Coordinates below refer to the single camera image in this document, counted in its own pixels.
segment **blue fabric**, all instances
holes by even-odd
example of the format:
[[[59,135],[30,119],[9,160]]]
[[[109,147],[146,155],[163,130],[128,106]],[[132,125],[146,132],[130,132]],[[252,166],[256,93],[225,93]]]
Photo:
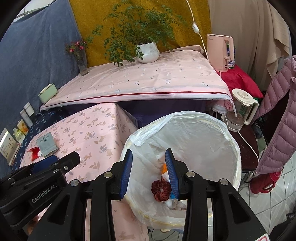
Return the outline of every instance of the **blue fabric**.
[[[20,146],[20,149],[15,158],[15,162],[12,165],[13,172],[20,168],[22,157],[30,141],[33,139],[33,137],[36,136],[38,133],[44,131],[46,128],[57,123],[58,121],[66,118],[67,116],[69,116],[68,113],[63,111],[62,108],[55,108],[53,110],[42,111],[40,113],[40,115],[38,116],[38,120],[36,121],[36,123],[32,125],[32,127],[30,128],[28,134],[26,135],[24,141]]]
[[[57,0],[13,23],[0,42],[0,132],[12,129],[29,101],[38,112],[39,92],[49,83],[62,87],[79,73],[66,43],[81,39],[68,0]],[[0,154],[0,178],[11,172]]]
[[[117,102],[117,104],[138,120],[138,127],[144,127],[151,122],[174,112],[191,110],[205,112],[205,100],[188,99],[156,99],[132,100]]]

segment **red cloth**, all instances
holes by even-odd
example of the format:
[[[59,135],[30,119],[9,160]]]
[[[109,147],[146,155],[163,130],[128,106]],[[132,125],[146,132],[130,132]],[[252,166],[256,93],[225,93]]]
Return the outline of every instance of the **red cloth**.
[[[227,84],[230,93],[235,88],[248,92],[253,98],[263,98],[263,94],[253,79],[240,67],[235,65],[234,69],[221,72],[221,78]]]

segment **beige curtain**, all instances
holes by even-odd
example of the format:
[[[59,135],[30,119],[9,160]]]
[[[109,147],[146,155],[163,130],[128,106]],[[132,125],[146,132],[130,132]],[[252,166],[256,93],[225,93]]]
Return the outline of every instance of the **beige curtain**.
[[[264,91],[280,57],[289,56],[289,30],[266,0],[208,0],[213,34],[232,36],[235,62]]]

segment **white tile floor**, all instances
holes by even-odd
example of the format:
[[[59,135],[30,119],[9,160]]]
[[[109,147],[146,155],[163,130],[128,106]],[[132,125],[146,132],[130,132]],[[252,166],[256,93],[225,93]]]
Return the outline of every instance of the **white tile floor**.
[[[256,214],[267,233],[271,233],[276,225],[286,221],[286,215],[293,211],[296,202],[295,177],[296,153],[285,165],[280,179],[270,193],[253,194],[247,183],[242,183],[239,187],[240,195]],[[213,225],[213,218],[208,218],[209,225]],[[213,236],[213,226],[211,225],[208,227],[209,237]],[[153,241],[151,234],[149,233],[149,240]],[[182,241],[182,236],[174,231],[165,234],[158,229],[153,231],[154,240]]]

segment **gray pouch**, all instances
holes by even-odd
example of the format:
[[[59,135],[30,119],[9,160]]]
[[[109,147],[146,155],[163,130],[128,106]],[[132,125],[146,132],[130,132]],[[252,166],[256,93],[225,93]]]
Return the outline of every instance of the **gray pouch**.
[[[37,139],[37,146],[39,147],[43,157],[51,156],[58,151],[58,147],[56,146],[51,133],[47,133]]]

